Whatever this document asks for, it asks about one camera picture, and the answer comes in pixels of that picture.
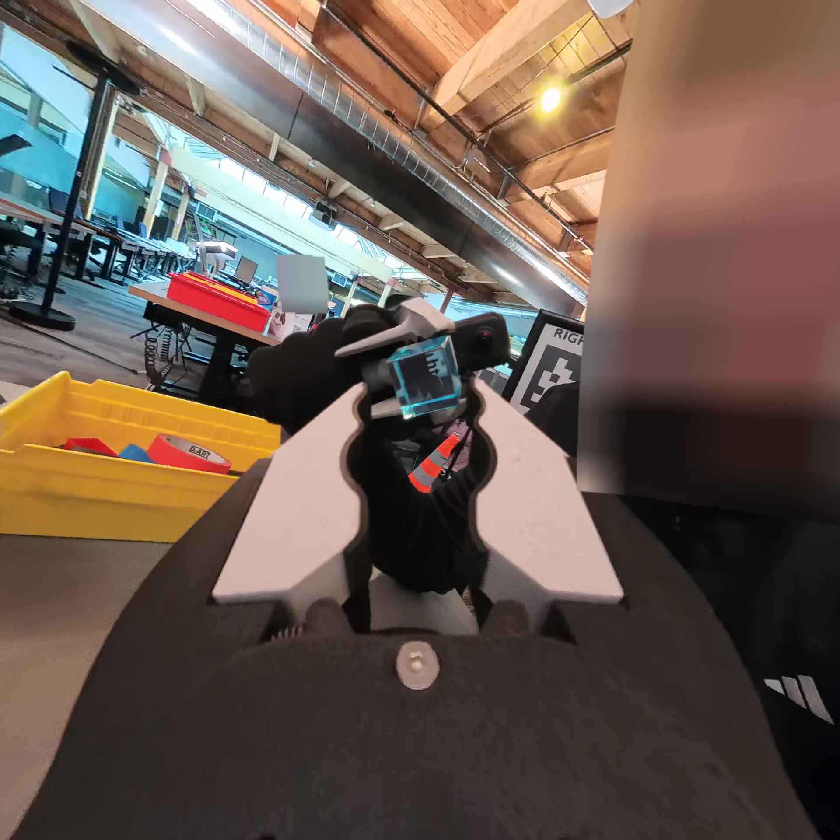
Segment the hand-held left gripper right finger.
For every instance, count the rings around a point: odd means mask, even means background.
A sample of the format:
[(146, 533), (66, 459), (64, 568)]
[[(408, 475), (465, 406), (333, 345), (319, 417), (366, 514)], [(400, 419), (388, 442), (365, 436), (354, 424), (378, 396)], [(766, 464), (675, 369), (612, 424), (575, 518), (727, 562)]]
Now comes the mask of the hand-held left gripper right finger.
[(487, 551), (480, 589), (521, 604), (533, 627), (555, 603), (619, 604), (622, 585), (567, 455), (486, 383), (474, 393), (476, 443), (490, 455), (472, 516)]

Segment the red storage bin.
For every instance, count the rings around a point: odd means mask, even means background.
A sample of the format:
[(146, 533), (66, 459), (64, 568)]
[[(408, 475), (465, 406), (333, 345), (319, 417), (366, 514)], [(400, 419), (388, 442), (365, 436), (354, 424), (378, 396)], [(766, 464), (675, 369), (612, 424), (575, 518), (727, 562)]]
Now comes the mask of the red storage bin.
[(266, 330), (269, 311), (257, 300), (214, 278), (193, 271), (172, 272), (168, 299), (258, 333)]

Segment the black round-top pole stand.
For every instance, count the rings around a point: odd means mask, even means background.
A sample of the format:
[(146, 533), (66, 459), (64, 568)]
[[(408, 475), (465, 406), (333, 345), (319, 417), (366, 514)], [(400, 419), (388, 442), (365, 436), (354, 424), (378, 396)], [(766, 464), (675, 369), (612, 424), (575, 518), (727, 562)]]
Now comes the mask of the black round-top pole stand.
[(54, 309), (53, 301), (70, 242), (71, 229), (76, 222), (76, 210), (79, 207), (81, 193), (89, 193), (94, 164), (102, 163), (104, 159), (110, 133), (107, 123), (118, 107), (118, 95), (124, 94), (135, 98), (141, 93), (141, 88), (137, 80), (103, 55), (99, 49), (93, 49), (74, 40), (67, 41), (66, 47), (75, 63), (95, 76), (97, 84), (93, 91), (86, 132), (83, 136), (63, 221), (59, 227), (56, 250), (50, 265), (43, 299), (40, 303), (11, 301), (8, 305), (8, 313), (13, 319), (28, 325), (70, 332), (75, 329), (77, 321), (71, 315)]

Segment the orange traffic cone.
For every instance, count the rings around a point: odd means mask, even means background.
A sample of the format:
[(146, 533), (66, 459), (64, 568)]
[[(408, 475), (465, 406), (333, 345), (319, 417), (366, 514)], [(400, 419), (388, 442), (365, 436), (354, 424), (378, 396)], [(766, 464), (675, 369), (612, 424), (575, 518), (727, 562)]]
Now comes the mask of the orange traffic cone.
[(408, 479), (414, 489), (422, 494), (430, 493), (436, 479), (448, 466), (456, 446), (460, 443), (458, 434), (451, 434), (440, 443), (415, 469)]

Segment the person's right hand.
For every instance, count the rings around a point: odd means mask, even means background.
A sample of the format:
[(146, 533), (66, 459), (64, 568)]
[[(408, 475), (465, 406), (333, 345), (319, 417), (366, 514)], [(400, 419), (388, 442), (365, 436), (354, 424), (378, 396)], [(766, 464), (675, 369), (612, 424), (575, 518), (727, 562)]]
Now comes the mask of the person's right hand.
[[(275, 346), (250, 355), (248, 378), (257, 414), (290, 435), (362, 381), (362, 369), (375, 354), (337, 359), (347, 343), (396, 325), (399, 305), (362, 304), (344, 319), (332, 318), (310, 332), (296, 332)], [(373, 566), (408, 590), (462, 595), (476, 558), (468, 532), (469, 499), (478, 479), (470, 466), (429, 493), (410, 483), (393, 441), (415, 434), (421, 423), (377, 421), (353, 447), (350, 472), (367, 500), (366, 553)]]

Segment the black and white marker board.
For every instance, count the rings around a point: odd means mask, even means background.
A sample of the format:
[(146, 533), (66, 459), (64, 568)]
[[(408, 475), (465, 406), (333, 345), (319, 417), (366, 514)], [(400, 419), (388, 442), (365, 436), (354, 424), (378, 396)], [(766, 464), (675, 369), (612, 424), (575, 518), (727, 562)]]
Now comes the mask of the black and white marker board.
[(539, 310), (502, 398), (524, 414), (555, 386), (579, 382), (584, 332), (581, 320)]

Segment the red tape roll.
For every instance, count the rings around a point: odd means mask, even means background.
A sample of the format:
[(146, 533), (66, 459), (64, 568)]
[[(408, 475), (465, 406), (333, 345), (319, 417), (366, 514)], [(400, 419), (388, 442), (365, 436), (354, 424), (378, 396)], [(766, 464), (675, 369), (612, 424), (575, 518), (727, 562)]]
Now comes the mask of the red tape roll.
[(225, 476), (231, 464), (225, 457), (183, 437), (158, 434), (146, 450), (152, 462), (160, 466), (208, 472)]

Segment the large dark air duct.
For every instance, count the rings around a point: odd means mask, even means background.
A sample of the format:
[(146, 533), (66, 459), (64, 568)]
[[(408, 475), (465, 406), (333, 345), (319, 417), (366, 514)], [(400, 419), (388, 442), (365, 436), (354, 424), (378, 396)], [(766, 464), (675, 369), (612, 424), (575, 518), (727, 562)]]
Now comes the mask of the large dark air duct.
[(521, 299), (554, 312), (586, 305), (548, 246), (294, 39), (230, 2), (84, 5)]

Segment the yellow storage bin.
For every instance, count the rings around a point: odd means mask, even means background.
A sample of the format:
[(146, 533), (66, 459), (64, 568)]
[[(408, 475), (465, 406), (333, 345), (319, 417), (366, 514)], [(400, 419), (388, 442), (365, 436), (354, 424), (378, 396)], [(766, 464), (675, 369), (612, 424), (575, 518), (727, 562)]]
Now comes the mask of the yellow storage bin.
[[(258, 460), (280, 446), (267, 421), (66, 371), (1, 411), (2, 534), (154, 543), (177, 541)], [(225, 457), (225, 476), (66, 451), (99, 438), (119, 453), (158, 434)]]

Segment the clear teal cube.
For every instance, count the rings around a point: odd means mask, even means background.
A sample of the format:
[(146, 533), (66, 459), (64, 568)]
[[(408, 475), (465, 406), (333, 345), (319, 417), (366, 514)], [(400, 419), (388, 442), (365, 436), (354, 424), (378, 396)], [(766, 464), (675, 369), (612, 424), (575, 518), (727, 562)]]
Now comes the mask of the clear teal cube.
[(385, 364), (402, 419), (460, 407), (463, 384), (450, 334), (404, 346)]

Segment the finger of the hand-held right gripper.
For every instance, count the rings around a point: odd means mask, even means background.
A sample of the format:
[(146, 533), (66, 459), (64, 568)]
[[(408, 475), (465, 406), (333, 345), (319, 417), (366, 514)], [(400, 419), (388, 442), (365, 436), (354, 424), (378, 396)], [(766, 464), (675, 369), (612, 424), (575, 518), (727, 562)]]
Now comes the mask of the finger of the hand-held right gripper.
[(396, 378), (387, 359), (363, 366), (362, 380), (370, 399), (371, 420), (403, 419), (402, 405), (396, 393)]
[(380, 349), (403, 347), (426, 340), (453, 335), (456, 324), (423, 298), (409, 298), (395, 308), (386, 308), (388, 329), (347, 343), (334, 353), (336, 359), (370, 354)]

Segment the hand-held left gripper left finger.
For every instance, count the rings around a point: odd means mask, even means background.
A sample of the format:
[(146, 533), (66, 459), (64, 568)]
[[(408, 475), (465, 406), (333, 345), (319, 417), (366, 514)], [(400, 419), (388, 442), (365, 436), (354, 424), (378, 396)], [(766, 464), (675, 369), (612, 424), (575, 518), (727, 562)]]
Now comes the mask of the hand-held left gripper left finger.
[(361, 532), (362, 498), (347, 467), (363, 424), (353, 385), (273, 454), (213, 588), (220, 605), (343, 604), (344, 551)]

